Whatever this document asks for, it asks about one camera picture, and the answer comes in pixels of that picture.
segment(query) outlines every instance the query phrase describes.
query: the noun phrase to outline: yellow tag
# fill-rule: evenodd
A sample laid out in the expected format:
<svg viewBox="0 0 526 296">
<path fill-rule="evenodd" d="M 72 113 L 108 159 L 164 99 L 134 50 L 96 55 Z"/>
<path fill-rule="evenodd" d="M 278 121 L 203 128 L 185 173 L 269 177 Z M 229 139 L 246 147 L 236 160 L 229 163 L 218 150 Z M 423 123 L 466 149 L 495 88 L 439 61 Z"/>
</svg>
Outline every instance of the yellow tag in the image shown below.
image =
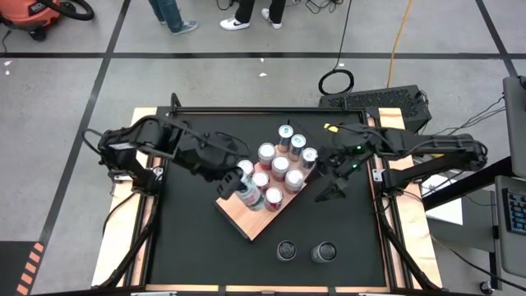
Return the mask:
<svg viewBox="0 0 526 296">
<path fill-rule="evenodd" d="M 323 128 L 328 129 L 331 132 L 338 132 L 338 128 L 335 126 L 331 126 L 329 123 L 326 123 Z"/>
</svg>

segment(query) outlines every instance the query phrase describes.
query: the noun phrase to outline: shoe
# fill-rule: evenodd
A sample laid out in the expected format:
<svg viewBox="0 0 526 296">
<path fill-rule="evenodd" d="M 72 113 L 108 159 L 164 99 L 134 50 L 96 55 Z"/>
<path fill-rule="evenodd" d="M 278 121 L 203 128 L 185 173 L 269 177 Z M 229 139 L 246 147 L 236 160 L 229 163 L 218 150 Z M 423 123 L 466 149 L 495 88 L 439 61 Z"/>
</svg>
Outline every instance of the shoe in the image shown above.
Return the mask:
<svg viewBox="0 0 526 296">
<path fill-rule="evenodd" d="M 235 16 L 232 16 L 227 20 L 221 21 L 220 25 L 221 28 L 225 30 L 241 30 L 248 28 L 250 23 L 242 23 L 241 21 L 236 20 Z"/>
<path fill-rule="evenodd" d="M 269 14 L 270 14 L 269 8 L 263 8 L 263 9 L 261 10 L 261 15 L 263 16 L 263 18 L 265 19 L 265 21 L 268 21 L 269 24 L 271 24 L 272 27 L 273 27 L 274 29 L 276 29 L 276 30 L 277 30 L 277 29 L 281 29 L 281 24 L 275 24 L 275 23 L 273 23 L 273 22 L 270 20 Z"/>
<path fill-rule="evenodd" d="M 179 32 L 172 32 L 172 35 L 181 35 L 188 32 L 192 32 L 193 30 L 197 29 L 199 24 L 197 21 L 184 21 L 182 23 L 181 29 Z"/>
</svg>

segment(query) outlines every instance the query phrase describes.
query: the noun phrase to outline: gray floor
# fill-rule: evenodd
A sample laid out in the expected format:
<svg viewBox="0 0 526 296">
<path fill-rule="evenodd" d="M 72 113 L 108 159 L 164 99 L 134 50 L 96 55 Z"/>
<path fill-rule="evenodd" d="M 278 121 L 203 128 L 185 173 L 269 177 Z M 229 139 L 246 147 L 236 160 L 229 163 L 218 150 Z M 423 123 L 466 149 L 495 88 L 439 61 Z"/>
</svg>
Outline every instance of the gray floor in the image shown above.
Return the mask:
<svg viewBox="0 0 526 296">
<path fill-rule="evenodd" d="M 92 22 L 63 20 L 36 43 L 16 31 L 6 40 L 13 53 L 104 53 L 123 0 L 89 0 L 97 17 Z M 213 0 L 178 0 L 187 19 L 200 28 L 172 36 L 161 26 L 146 0 L 131 0 L 115 53 L 337 53 L 346 7 L 313 16 L 303 5 L 288 7 L 281 30 L 259 16 L 269 1 L 256 4 L 251 28 L 226 32 Z M 389 53 L 406 1 L 355 0 L 344 43 L 348 53 Z M 485 1 L 509 53 L 526 53 L 526 27 L 520 19 L 526 3 Z M 0 36 L 6 32 L 0 27 Z M 419 0 L 409 13 L 399 43 L 401 53 L 499 53 L 473 0 Z M 8 66 L 4 62 L 12 61 Z M 0 58 L 0 240 L 38 240 L 76 131 L 90 99 L 102 58 Z M 355 90 L 385 87 L 388 59 L 344 59 L 356 77 Z M 177 92 L 185 106 L 316 106 L 319 78 L 333 58 L 205 58 L 111 60 L 99 92 L 90 127 L 126 126 L 137 106 L 166 105 Z M 520 74 L 526 61 L 514 60 Z M 397 59 L 392 86 L 417 84 L 431 101 L 433 120 L 427 132 L 458 126 L 501 97 L 508 76 L 500 59 Z M 337 91 L 345 79 L 331 78 Z M 486 143 L 490 162 L 509 154 L 505 115 L 466 130 Z M 110 182 L 97 157 L 84 146 L 67 187 L 53 235 L 33 289 L 34 294 L 88 289 L 101 241 L 101 227 L 110 204 Z M 487 253 L 451 245 L 475 264 L 488 268 Z M 435 246 L 444 286 L 478 292 L 482 273 Z M 507 278 L 525 285 L 525 279 Z M 505 295 L 519 295 L 505 287 Z"/>
</svg>

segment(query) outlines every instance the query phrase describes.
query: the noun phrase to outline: keyboard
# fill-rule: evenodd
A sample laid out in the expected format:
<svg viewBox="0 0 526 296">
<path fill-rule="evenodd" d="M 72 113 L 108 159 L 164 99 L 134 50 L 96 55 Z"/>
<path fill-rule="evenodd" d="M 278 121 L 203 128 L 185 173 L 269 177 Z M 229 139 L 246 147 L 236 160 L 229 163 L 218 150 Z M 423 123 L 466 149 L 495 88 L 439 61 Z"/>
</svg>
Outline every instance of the keyboard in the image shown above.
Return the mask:
<svg viewBox="0 0 526 296">
<path fill-rule="evenodd" d="M 400 86 L 380 90 L 365 90 L 348 94 L 326 95 L 320 98 L 322 108 L 362 109 L 367 107 L 400 108 L 405 129 L 417 132 L 429 120 L 427 104 L 417 96 L 417 86 Z"/>
<path fill-rule="evenodd" d="M 504 206 L 508 231 L 514 234 L 526 235 L 526 196 L 507 192 Z"/>
</svg>

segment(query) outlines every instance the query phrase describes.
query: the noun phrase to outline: black pants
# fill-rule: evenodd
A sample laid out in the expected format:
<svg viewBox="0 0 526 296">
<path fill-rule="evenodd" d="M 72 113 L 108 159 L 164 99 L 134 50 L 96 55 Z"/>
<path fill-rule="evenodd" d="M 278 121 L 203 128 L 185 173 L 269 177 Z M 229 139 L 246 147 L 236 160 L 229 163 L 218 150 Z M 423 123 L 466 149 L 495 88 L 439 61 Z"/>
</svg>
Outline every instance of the black pants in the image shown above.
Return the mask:
<svg viewBox="0 0 526 296">
<path fill-rule="evenodd" d="M 239 0 L 239 8 L 236 12 L 236 20 L 242 23 L 250 22 L 252 10 L 254 9 L 254 2 L 256 0 Z M 275 24 L 281 24 L 281 17 L 285 10 L 285 3 L 287 0 L 272 0 L 270 4 L 269 18 Z"/>
</svg>

